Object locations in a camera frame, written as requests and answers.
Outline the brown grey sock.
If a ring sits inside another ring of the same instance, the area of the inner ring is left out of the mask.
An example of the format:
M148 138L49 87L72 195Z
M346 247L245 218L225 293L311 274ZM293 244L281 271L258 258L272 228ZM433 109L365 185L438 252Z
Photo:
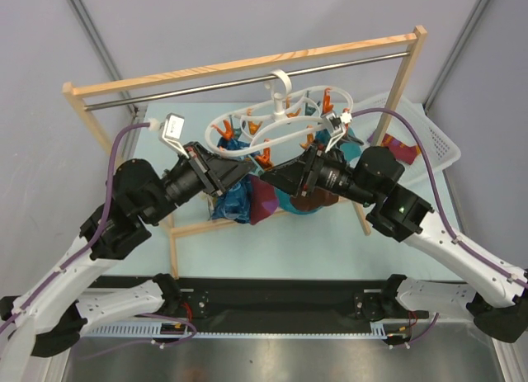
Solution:
M323 152L310 147L303 152L291 170L295 172L294 192L291 204L302 213L312 213L338 202L342 174L347 160L339 149Z

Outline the orange hanger clip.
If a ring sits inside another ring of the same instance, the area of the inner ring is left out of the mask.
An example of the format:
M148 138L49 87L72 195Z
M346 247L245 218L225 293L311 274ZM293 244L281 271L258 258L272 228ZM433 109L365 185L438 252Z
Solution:
M273 168L274 164L271 161L271 149L264 148L260 154L254 157L260 168L269 170Z

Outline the maroon purple yellow sock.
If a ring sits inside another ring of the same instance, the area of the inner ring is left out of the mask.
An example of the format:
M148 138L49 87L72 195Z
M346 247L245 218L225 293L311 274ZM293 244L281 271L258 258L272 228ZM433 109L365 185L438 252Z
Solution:
M250 199L250 224L256 225L264 219L272 216L278 206L275 188L264 182L260 177L250 175L251 199Z

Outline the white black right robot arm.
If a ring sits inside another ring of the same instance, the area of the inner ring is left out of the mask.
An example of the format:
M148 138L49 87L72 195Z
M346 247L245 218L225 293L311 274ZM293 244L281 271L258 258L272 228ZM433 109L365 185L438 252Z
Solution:
M321 189L369 206L365 218L374 230L424 252L463 281L455 285L391 276L389 291L380 296L388 316L429 311L469 320L498 341L517 341L527 330L527 271L453 229L440 205L432 206L398 184L403 172L387 148L367 148L350 167L336 153L312 144L261 178L291 196Z

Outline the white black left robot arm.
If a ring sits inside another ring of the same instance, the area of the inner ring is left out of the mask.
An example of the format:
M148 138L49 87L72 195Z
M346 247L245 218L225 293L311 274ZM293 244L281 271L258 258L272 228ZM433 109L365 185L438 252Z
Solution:
M252 163L223 158L190 142L187 154L158 175L145 159L111 167L105 203L82 224L72 246L37 285L24 295L1 300L1 317L15 324L6 353L16 360L52 357L106 323L140 314L172 316L182 306L181 290L168 274L113 295L81 300L99 276L149 240L174 210L204 192L223 195L247 176Z

